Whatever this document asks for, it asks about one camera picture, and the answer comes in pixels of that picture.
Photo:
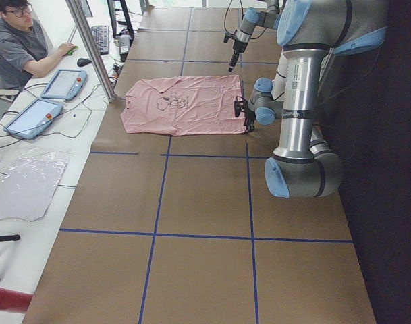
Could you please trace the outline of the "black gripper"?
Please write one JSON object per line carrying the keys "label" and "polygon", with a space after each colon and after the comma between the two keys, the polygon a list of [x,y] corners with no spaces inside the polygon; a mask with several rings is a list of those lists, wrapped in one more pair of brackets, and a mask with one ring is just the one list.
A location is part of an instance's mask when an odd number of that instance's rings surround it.
{"label": "black gripper", "polygon": [[238,62],[238,54],[244,53],[246,47],[248,46],[249,42],[249,34],[241,30],[237,30],[234,32],[234,45],[233,50],[234,54],[231,56],[231,60],[229,62],[228,71],[232,72]]}
{"label": "black gripper", "polygon": [[248,101],[244,97],[236,96],[236,99],[234,101],[234,115],[235,117],[239,117],[242,113],[244,114],[244,133],[248,134],[255,131],[255,112],[250,110],[250,108],[248,107]]}

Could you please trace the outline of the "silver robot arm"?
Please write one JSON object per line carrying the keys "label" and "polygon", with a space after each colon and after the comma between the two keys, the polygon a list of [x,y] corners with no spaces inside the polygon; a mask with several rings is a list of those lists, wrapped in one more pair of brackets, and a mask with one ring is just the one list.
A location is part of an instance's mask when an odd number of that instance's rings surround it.
{"label": "silver robot arm", "polygon": [[387,31],[388,1],[268,1],[265,11],[246,10],[233,40],[230,66],[246,50],[254,29],[273,29],[282,48],[284,74],[259,78],[248,99],[234,102],[251,131],[255,124],[281,122],[279,145],[265,161],[265,179],[276,197],[323,197],[342,179],[340,158],[317,126],[321,65],[328,54],[354,55],[381,46]]}
{"label": "silver robot arm", "polygon": [[283,47],[301,31],[301,26],[307,19],[314,1],[284,1],[283,7],[280,7],[279,1],[265,1],[265,3],[267,4],[265,11],[253,7],[246,10],[239,30],[233,33],[225,32],[223,42],[227,43],[229,39],[234,41],[229,72],[235,68],[240,53],[245,52],[257,26],[276,30],[277,43]]}

